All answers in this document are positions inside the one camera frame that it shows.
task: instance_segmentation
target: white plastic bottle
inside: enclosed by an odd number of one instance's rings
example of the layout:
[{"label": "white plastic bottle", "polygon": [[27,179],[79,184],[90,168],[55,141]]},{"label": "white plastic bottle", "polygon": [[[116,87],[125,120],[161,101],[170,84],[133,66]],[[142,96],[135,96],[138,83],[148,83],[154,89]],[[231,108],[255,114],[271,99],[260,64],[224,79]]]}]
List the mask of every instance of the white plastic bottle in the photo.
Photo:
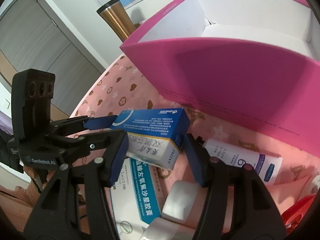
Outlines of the white plastic bottle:
[{"label": "white plastic bottle", "polygon": [[273,185],[278,175],[282,158],[261,154],[215,139],[209,139],[203,147],[211,157],[215,156],[230,166],[250,164],[266,185]]}]

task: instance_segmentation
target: gray wardrobe door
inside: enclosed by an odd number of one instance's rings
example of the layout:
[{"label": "gray wardrobe door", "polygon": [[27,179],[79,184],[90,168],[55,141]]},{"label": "gray wardrobe door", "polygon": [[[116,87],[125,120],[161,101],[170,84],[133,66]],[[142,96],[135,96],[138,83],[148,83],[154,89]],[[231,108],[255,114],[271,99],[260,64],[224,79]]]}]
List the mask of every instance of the gray wardrobe door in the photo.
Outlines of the gray wardrobe door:
[{"label": "gray wardrobe door", "polygon": [[56,75],[51,102],[68,115],[101,75],[72,44],[48,71]]},{"label": "gray wardrobe door", "polygon": [[35,0],[17,0],[0,20],[0,48],[18,72],[47,71],[69,44]]}]

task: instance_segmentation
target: pink fabric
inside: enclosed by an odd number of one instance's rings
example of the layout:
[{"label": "pink fabric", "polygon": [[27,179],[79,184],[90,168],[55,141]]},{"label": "pink fabric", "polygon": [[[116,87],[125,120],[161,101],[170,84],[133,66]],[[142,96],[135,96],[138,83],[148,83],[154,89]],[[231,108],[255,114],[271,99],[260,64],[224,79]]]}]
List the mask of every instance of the pink fabric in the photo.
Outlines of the pink fabric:
[{"label": "pink fabric", "polygon": [[[82,99],[79,107],[75,109],[72,117],[81,115],[99,117],[119,114],[122,110],[127,109],[180,106],[159,95],[158,91],[132,62],[122,55],[109,70],[100,76]],[[215,138],[253,151],[283,158],[275,186],[268,188],[281,212],[297,200],[309,176],[318,173],[320,159],[314,155],[200,111],[188,107],[185,107],[185,110],[191,121],[189,132],[195,138],[198,136],[203,137],[204,140]],[[102,154],[103,150],[92,151],[88,157],[77,160],[75,165],[88,163]],[[167,196],[172,184],[178,179],[194,182],[184,152],[179,155],[173,171],[164,169],[158,171],[165,196]]]}]

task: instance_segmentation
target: red object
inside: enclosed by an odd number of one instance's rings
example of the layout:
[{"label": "red object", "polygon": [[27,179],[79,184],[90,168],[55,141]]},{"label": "red object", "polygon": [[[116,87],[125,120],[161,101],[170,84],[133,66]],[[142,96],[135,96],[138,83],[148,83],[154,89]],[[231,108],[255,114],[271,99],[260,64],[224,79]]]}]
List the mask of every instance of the red object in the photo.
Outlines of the red object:
[{"label": "red object", "polygon": [[297,227],[307,213],[315,197],[316,194],[304,197],[281,215],[284,225],[287,228],[287,234],[290,234]]}]

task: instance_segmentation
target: pink cardboard box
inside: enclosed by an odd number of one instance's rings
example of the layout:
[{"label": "pink cardboard box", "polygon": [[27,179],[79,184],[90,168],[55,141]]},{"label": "pink cardboard box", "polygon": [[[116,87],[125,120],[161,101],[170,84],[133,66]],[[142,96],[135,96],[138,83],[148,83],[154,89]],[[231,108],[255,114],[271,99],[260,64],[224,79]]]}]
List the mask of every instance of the pink cardboard box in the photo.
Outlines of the pink cardboard box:
[{"label": "pink cardboard box", "polygon": [[174,0],[121,49],[166,99],[320,157],[319,40],[305,0]]}]

